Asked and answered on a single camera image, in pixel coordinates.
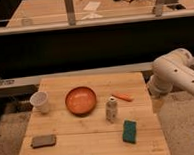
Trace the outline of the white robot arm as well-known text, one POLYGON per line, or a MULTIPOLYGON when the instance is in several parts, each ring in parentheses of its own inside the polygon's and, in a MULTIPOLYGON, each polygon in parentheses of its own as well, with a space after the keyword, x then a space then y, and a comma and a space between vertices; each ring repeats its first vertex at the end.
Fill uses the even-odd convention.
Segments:
POLYGON ((147 88, 154 98, 161 98, 179 87, 194 96, 193 56, 184 48, 177 48, 162 55, 152 63, 152 72, 147 88))

